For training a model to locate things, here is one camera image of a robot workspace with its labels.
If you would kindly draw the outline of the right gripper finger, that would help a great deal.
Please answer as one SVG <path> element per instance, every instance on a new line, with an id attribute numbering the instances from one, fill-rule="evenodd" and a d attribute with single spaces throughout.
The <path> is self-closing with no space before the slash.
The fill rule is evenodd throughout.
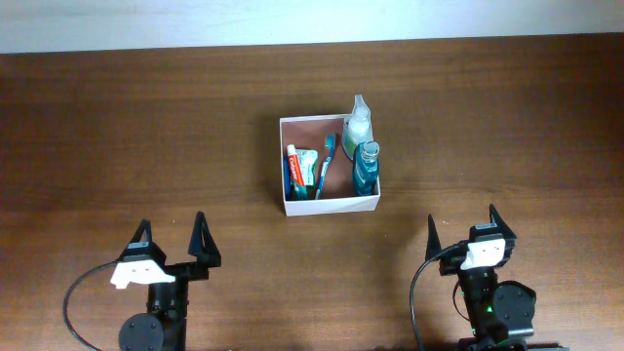
<path id="1" fill-rule="evenodd" d="M 515 249 L 516 247 L 517 236 L 513 232 L 513 230 L 507 225 L 507 223 L 502 219 L 494 204 L 490 204 L 488 210 L 490 223 L 496 225 L 496 228 L 502 234 L 503 239 L 505 240 L 504 256 L 498 263 L 498 266 L 504 266 L 506 262 L 511 258 L 513 249 Z"/>
<path id="2" fill-rule="evenodd" d="M 442 252 L 443 248 L 441 246 L 440 237 L 437 231 L 434 217 L 429 214 L 427 220 L 428 234 L 425 259 L 427 261 L 435 261 L 438 260 L 438 256 Z"/>

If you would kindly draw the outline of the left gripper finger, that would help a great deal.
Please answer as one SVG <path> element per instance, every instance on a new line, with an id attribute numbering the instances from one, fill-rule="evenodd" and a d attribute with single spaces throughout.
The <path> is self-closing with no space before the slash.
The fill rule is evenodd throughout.
<path id="1" fill-rule="evenodd" d="M 203 212 L 196 213 L 187 252 L 196 258 L 200 266 L 206 268 L 221 266 L 221 254 L 215 244 Z"/>
<path id="2" fill-rule="evenodd" d="M 130 243 L 140 243 L 147 242 L 150 243 L 152 241 L 152 231 L 151 231 L 151 223 L 149 219 L 143 219 L 134 236 L 132 237 Z"/>

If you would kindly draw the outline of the teal mouthwash bottle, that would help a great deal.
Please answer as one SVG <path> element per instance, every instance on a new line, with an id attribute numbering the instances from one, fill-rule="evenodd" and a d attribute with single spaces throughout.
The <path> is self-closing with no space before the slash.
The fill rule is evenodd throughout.
<path id="1" fill-rule="evenodd" d="M 375 141 L 361 142 L 354 152 L 352 180 L 358 196 L 370 196 L 379 174 L 380 146 Z"/>

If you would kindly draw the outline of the red green toothpaste tube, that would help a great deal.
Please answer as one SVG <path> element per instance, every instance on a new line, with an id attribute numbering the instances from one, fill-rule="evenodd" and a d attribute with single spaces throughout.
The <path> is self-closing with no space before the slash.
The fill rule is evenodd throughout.
<path id="1" fill-rule="evenodd" d="M 301 172 L 298 154 L 296 153 L 295 146 L 289 144 L 287 146 L 289 169 L 293 181 L 294 197 L 297 201 L 307 200 L 308 192 L 305 185 L 303 174 Z"/>

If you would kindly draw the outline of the green white soap packet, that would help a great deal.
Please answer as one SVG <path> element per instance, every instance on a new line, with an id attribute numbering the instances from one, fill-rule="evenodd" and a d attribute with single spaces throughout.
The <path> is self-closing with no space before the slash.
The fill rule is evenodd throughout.
<path id="1" fill-rule="evenodd" d="M 305 186 L 314 187 L 316 185 L 316 166 L 319 153 L 312 149 L 297 149 L 296 153 Z"/>

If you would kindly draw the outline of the purple foam soap bottle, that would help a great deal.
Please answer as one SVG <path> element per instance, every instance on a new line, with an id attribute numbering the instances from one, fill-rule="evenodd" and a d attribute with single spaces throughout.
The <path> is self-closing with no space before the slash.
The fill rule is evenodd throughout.
<path id="1" fill-rule="evenodd" d="M 352 112 L 344 118 L 342 133 L 342 147 L 349 160 L 354 159 L 357 145 L 366 141 L 373 141 L 371 110 L 362 95 L 355 95 Z"/>

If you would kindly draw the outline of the blue white toothbrush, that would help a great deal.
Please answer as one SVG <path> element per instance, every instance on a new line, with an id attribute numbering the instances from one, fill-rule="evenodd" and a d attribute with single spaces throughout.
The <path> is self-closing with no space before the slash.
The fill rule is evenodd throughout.
<path id="1" fill-rule="evenodd" d="M 324 160 L 322 167 L 321 167 L 321 173 L 320 173 L 320 177 L 319 177 L 319 181 L 318 181 L 318 185 L 317 185 L 317 189 L 316 189 L 316 193 L 315 193 L 315 199 L 316 200 L 320 200 L 321 196 L 322 196 L 322 191 L 323 191 L 323 187 L 324 187 L 324 183 L 325 183 L 325 178 L 327 175 L 327 171 L 329 168 L 329 165 L 332 161 L 333 155 L 334 155 L 334 151 L 335 151 L 335 146 L 336 146 L 336 134 L 330 134 L 326 136 L 325 139 L 325 148 L 326 150 L 329 152 L 328 156 L 326 157 L 326 159 Z"/>

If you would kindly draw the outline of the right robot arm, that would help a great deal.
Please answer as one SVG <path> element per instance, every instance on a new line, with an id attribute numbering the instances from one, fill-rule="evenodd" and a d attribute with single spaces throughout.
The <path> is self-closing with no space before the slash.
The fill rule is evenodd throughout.
<path id="1" fill-rule="evenodd" d="M 455 275 L 473 335 L 457 343 L 459 350 L 526 350 L 534 334 L 536 293 L 516 282 L 500 282 L 496 270 L 516 247 L 517 236 L 495 206 L 489 222 L 469 229 L 469 238 L 443 248 L 432 216 L 428 217 L 425 259 L 440 263 L 442 276 Z"/>

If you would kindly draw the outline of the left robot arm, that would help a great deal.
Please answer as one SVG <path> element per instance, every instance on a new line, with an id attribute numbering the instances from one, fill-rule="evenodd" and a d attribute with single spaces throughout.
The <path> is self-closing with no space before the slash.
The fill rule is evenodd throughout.
<path id="1" fill-rule="evenodd" d="M 146 311 L 126 320 L 118 333 L 121 351 L 183 350 L 186 345 L 189 284 L 207 281 L 221 265 L 221 254 L 205 214 L 196 213 L 187 253 L 192 261 L 168 265 L 144 219 L 120 254 L 110 283 L 122 290 L 130 284 L 148 288 Z"/>

